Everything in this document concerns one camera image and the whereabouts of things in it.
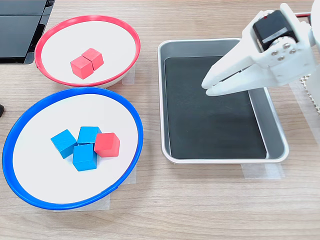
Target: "red cube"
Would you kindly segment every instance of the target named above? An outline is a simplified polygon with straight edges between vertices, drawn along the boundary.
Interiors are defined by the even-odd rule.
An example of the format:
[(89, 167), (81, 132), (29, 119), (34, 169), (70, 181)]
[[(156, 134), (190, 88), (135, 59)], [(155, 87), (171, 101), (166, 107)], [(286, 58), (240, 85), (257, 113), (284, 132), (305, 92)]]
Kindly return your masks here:
[(102, 158), (117, 157), (119, 155), (120, 140), (114, 132), (98, 133), (96, 135), (94, 151)]
[(102, 54), (93, 48), (89, 48), (82, 54), (82, 57), (91, 61), (93, 70), (97, 70), (104, 64), (104, 59), (102, 58)]
[(94, 73), (92, 63), (83, 56), (76, 58), (70, 64), (72, 72), (81, 79), (85, 79)]

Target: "blue rim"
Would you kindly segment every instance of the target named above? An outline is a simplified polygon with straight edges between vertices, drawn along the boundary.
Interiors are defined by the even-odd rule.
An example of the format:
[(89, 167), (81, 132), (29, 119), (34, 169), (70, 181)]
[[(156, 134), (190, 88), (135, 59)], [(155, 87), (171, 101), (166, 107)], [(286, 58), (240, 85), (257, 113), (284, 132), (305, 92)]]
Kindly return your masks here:
[[(26, 190), (23, 189), (23, 187), (20, 185), (15, 175), (15, 171), (13, 167), (13, 153), (14, 153), (15, 145), (19, 137), (19, 134), (22, 131), (22, 129), (25, 127), (25, 125), (29, 122), (29, 120), (33, 116), (35, 116), (37, 113), (39, 113), (41, 110), (45, 109), (46, 107), (60, 100), (73, 97), (76, 95), (83, 95), (83, 94), (98, 94), (98, 95), (107, 96), (121, 103), (131, 113), (132, 117), (134, 118), (137, 131), (138, 131), (138, 144), (137, 144), (137, 148), (136, 148), (134, 157), (132, 159), (132, 162), (130, 163), (130, 166), (127, 168), (125, 173), (113, 185), (109, 186), (108, 188), (103, 190), (101, 193), (93, 197), (90, 197), (82, 201), (73, 202), (73, 203), (51, 203), (51, 202), (39, 200), (34, 196), (30, 195)], [(137, 164), (138, 158), (142, 150), (143, 140), (144, 140), (144, 131), (143, 131), (143, 126), (142, 126), (142, 122), (139, 117), (139, 114), (134, 108), (134, 106), (132, 106), (132, 104), (123, 96), (113, 91), (106, 90), (103, 88), (97, 88), (97, 87), (71, 88), (71, 89), (59, 91), (57, 93), (54, 93), (38, 101), (36, 104), (30, 107), (16, 121), (11, 131), (9, 132), (3, 147), (2, 169), (3, 169), (6, 182), (8, 183), (10, 188), (19, 198), (21, 198), (25, 202), (33, 206), (43, 208), (43, 209), (49, 209), (49, 210), (75, 209), (75, 208), (79, 208), (79, 207), (83, 207), (85, 205), (91, 204), (99, 199), (102, 199), (103, 197), (105, 197), (106, 195), (108, 195), (109, 193), (111, 193), (112, 191), (118, 188), (118, 186), (128, 177), (128, 175), (131, 173), (131, 171), (134, 169), (135, 165)]]

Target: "red wire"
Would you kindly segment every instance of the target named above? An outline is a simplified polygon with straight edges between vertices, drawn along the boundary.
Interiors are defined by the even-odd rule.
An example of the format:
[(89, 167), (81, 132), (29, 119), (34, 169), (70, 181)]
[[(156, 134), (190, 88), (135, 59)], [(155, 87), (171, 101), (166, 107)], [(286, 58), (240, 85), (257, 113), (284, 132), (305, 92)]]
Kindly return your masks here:
[(297, 13), (295, 14), (297, 18), (307, 18), (311, 16), (311, 13)]

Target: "cube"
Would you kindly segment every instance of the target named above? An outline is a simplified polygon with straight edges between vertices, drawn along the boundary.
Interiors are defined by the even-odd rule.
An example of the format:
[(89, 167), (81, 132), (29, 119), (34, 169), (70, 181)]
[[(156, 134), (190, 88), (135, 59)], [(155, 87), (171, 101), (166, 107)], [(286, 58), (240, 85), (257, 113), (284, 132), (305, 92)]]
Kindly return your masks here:
[(102, 158), (119, 155), (120, 140), (114, 132), (98, 133), (95, 139), (94, 151)]
[(93, 48), (89, 48), (87, 51), (85, 51), (82, 54), (82, 57), (85, 57), (92, 63), (93, 70), (97, 70), (102, 64), (104, 64), (102, 54)]
[(72, 163), (80, 172), (97, 168), (97, 154), (93, 144), (84, 144), (74, 147)]
[(101, 130), (97, 126), (82, 126), (80, 128), (78, 136), (78, 144), (95, 144), (97, 134), (100, 134)]
[(74, 136), (72, 136), (68, 129), (52, 137), (51, 141), (63, 159), (73, 154), (74, 147), (78, 145), (77, 140), (74, 138)]
[(70, 62), (72, 72), (81, 79), (85, 79), (94, 73), (94, 68), (91, 61), (83, 56), (77, 57)]

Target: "wooden table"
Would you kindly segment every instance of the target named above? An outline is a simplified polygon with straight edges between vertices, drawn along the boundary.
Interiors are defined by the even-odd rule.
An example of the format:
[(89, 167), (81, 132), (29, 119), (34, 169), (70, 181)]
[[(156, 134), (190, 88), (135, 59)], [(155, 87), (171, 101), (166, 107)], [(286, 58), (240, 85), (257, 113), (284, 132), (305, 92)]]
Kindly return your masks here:
[[(312, 1), (288, 1), (295, 12)], [(139, 112), (144, 147), (137, 183), (110, 195), (110, 210), (52, 212), (18, 198), (0, 172), (1, 240), (320, 239), (320, 147), (289, 86), (270, 93), (290, 145), (280, 180), (245, 179), (240, 165), (174, 165), (161, 153), (157, 46), (170, 39), (240, 37), (259, 10), (279, 0), (57, 1), (48, 26), (80, 15), (120, 18), (142, 49), (135, 85), (110, 87)], [(31, 65), (0, 65), (0, 150), (15, 121), (65, 87)]]

